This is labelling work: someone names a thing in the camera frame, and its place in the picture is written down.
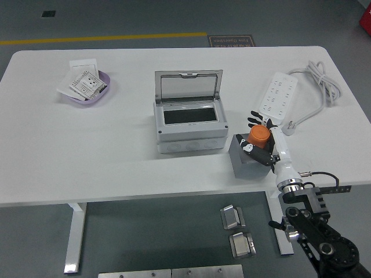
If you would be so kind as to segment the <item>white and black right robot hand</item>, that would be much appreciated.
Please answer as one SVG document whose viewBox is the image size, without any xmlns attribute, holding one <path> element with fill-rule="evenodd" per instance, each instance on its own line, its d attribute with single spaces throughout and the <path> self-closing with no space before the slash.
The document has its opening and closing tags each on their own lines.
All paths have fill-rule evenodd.
<svg viewBox="0 0 371 278">
<path fill-rule="evenodd" d="M 248 126 L 257 131 L 250 132 L 247 139 L 237 134 L 237 142 L 244 152 L 253 160 L 264 166 L 270 166 L 276 174 L 276 184 L 282 193 L 298 191 L 303 181 L 299 172 L 292 166 L 292 158 L 282 130 L 266 116 L 256 111 L 248 117 Z"/>
</svg>

